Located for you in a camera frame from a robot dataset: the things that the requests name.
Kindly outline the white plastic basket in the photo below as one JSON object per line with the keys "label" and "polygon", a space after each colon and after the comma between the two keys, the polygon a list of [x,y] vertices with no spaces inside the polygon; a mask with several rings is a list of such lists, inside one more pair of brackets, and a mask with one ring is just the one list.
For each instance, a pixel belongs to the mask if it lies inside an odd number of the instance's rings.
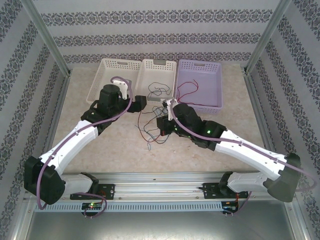
{"label": "white plastic basket", "polygon": [[101,89],[104,85],[110,84],[111,78],[115,76],[130,80],[132,93],[134,94],[141,65],[142,62],[139,60],[103,58],[91,84],[86,102],[92,104],[97,100]]}

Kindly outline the purple plastic basket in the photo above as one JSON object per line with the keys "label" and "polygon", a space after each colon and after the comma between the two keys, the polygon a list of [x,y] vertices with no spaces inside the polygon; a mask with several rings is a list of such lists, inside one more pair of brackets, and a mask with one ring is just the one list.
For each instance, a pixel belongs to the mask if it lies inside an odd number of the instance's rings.
{"label": "purple plastic basket", "polygon": [[198,112],[218,114],[223,108],[222,65],[213,61],[179,60],[174,98]]}

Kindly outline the small circuit board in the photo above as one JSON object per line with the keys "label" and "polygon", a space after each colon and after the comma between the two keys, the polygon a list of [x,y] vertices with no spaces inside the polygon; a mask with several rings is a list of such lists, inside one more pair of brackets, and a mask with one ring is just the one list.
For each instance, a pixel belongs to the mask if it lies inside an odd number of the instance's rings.
{"label": "small circuit board", "polygon": [[221,203],[222,212],[224,214],[234,214],[239,210],[239,202],[236,201],[223,201]]}
{"label": "small circuit board", "polygon": [[82,203],[81,210],[91,210],[91,211],[100,211],[102,209],[102,203],[100,202],[87,202],[87,203]]}

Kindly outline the sheet metal panel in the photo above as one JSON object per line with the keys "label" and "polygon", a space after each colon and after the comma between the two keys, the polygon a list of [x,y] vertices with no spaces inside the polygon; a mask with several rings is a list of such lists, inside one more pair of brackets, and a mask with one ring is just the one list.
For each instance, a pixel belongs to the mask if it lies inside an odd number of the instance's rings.
{"label": "sheet metal panel", "polygon": [[35,212],[22,222],[17,240],[305,240],[283,207],[252,206],[220,212],[109,212],[94,219],[80,213]]}

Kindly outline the aluminium side rail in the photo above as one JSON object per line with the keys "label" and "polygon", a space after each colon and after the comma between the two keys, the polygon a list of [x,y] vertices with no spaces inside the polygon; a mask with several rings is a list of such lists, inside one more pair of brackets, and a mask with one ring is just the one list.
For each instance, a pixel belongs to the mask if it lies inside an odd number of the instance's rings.
{"label": "aluminium side rail", "polygon": [[284,151],[282,148],[278,149],[273,143],[272,135],[270,134],[270,131],[265,119],[265,115],[260,105],[260,101],[259,101],[251,76],[244,73],[243,78],[244,78],[244,82],[247,88],[249,99],[253,108],[253,112],[256,118],[256,122],[258,125],[258,129],[259,129],[264,147],[267,150],[270,150],[272,152],[286,153],[286,151]]}
{"label": "aluminium side rail", "polygon": [[50,121],[50,126],[48,129],[48,133],[47,133],[47,137],[45,139],[45,143],[44,143],[44,147],[42,149],[42,153],[40,155],[40,162],[42,164],[44,164],[46,162],[46,160],[48,159],[45,158],[44,161],[42,161],[42,155],[45,155],[47,152],[50,152],[52,147],[53,147],[53,143],[56,137],[56,132],[57,129],[59,127],[59,122],[61,119],[61,114],[63,111],[63,106],[64,106],[64,102],[66,99],[66,95],[68,92],[68,87],[69,87],[69,83],[70,83],[70,79],[71,77],[69,76],[68,78],[66,78],[63,82],[63,85],[61,86],[60,92],[59,92],[59,96],[55,105],[55,108],[53,110],[53,115]]}

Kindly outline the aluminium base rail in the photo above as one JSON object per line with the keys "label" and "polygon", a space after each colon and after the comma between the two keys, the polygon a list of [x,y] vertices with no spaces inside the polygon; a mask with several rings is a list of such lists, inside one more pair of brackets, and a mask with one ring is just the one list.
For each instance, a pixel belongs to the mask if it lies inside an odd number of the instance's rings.
{"label": "aluminium base rail", "polygon": [[218,183],[223,172],[93,173],[102,184],[114,184],[115,201],[203,200],[203,183]]}

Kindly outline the aluminium frame post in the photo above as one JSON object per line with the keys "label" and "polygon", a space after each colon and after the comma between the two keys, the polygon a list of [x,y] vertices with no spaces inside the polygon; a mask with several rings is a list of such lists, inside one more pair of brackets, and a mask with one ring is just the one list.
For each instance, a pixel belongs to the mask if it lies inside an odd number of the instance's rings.
{"label": "aluminium frame post", "polygon": [[50,53],[52,54],[55,62],[59,66],[59,69],[65,77],[70,75],[70,68],[68,67],[63,55],[61,54],[53,36],[51,35],[48,27],[46,26],[41,14],[37,10],[33,0],[20,0],[22,6],[25,8],[27,14],[31,18],[33,24],[35,25],[38,33],[40,34],[42,40],[48,47]]}
{"label": "aluminium frame post", "polygon": [[241,71],[244,76],[248,75],[256,65],[259,57],[261,56],[262,52],[264,51],[267,43],[269,42],[270,38],[272,37],[274,31],[277,28],[280,20],[283,18],[283,15],[286,13],[289,5],[293,0],[279,0],[277,7],[275,8],[270,20],[263,31],[256,47],[254,48],[247,64],[241,68]]}

